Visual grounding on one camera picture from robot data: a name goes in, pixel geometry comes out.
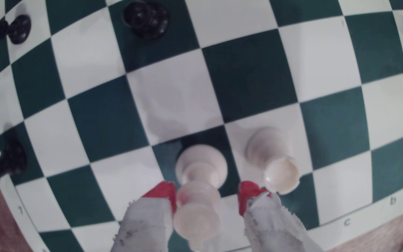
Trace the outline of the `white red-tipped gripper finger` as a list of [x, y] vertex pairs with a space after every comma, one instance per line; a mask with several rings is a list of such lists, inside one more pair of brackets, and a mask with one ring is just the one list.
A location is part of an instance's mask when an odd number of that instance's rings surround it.
[[162, 181], [129, 203], [111, 252], [167, 252], [175, 212], [176, 186]]
[[277, 193], [252, 181], [238, 188], [239, 214], [253, 252], [321, 252], [299, 220], [283, 206]]

